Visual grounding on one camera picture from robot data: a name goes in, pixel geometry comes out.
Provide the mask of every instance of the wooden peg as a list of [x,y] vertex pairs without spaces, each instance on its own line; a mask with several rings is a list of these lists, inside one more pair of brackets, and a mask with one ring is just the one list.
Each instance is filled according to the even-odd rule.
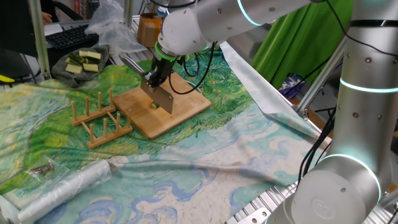
[[101,105],[101,92],[98,92],[98,110],[101,111],[102,105]]
[[110,105],[110,106],[113,106],[112,88],[109,88],[109,105]]
[[119,124],[120,124],[120,113],[118,113],[118,116],[116,117],[116,133],[119,132]]
[[76,106],[75,106],[75,102],[72,101],[70,102],[72,104],[72,112],[73,112],[73,119],[76,121],[77,116],[76,116]]
[[130,126],[130,115],[131,115],[131,109],[127,112],[127,126]]
[[106,138],[106,118],[104,118],[104,138]]
[[90,115],[90,110],[88,109],[88,96],[86,96],[86,115]]
[[94,124],[90,124],[90,141],[94,143]]

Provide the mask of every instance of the tablecloth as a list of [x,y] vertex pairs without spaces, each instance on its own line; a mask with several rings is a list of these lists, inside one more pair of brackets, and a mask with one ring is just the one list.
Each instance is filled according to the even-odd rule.
[[[200,74],[208,55],[199,56]],[[188,63],[191,73],[195,63]],[[141,66],[148,70],[150,62]],[[193,83],[201,78],[187,77],[181,66],[174,69]],[[314,141],[310,129],[295,116],[264,116],[222,52],[215,54],[201,86],[211,108],[155,140],[135,129],[89,150],[89,134],[70,122],[70,102],[83,114],[86,96],[96,110],[99,91],[104,107],[109,87],[117,95],[139,84],[138,74],[115,65],[76,89],[48,80],[0,92],[0,194],[19,208],[40,195],[44,183],[26,170],[43,156],[71,171],[107,159],[110,181],[75,196],[38,223],[223,223],[268,187],[297,180]],[[100,136],[102,119],[93,122]],[[108,128],[113,131],[114,124]]]

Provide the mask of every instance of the rolled plastic sheet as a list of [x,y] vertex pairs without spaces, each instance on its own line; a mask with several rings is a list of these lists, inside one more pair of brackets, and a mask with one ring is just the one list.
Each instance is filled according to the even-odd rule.
[[76,194],[108,181],[111,176],[108,162],[92,162],[56,183],[48,192],[22,209],[17,214],[17,219],[21,224],[33,223]]

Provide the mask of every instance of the orange container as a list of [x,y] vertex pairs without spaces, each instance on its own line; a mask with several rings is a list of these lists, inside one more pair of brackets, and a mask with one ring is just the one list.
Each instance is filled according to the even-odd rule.
[[144,47],[155,47],[161,26],[162,19],[159,19],[156,13],[141,14],[138,25],[138,42]]

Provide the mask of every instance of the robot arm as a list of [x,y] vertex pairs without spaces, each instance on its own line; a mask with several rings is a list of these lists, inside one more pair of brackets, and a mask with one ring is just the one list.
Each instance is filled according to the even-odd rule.
[[[203,50],[308,3],[203,0],[174,11],[164,20],[156,46],[159,57],[145,75],[146,83],[156,88],[164,82],[179,55]],[[331,148],[267,224],[360,224],[388,188],[389,148],[398,116],[397,11],[397,0],[354,0],[349,35],[379,51],[347,41]]]
[[169,52],[187,55],[222,42],[266,22],[284,16],[309,0],[217,0],[168,15],[159,35],[159,44]]

